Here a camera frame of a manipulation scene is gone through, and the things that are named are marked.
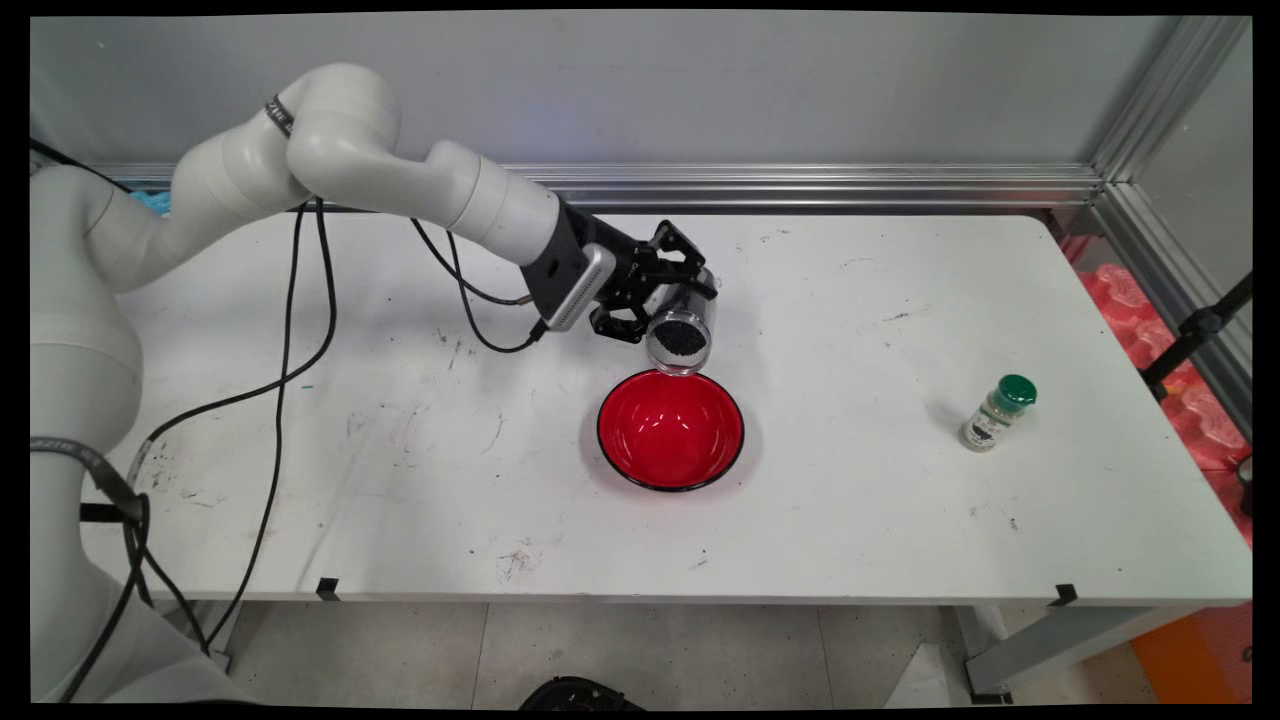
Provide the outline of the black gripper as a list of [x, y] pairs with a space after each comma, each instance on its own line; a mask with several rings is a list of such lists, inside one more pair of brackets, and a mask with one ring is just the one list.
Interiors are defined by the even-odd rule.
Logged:
[[685, 286], [704, 299], [718, 297], [705, 256], [671, 220], [662, 220], [646, 243], [603, 249], [614, 265], [590, 313], [598, 336], [640, 345], [652, 322], [646, 304], [659, 286]]

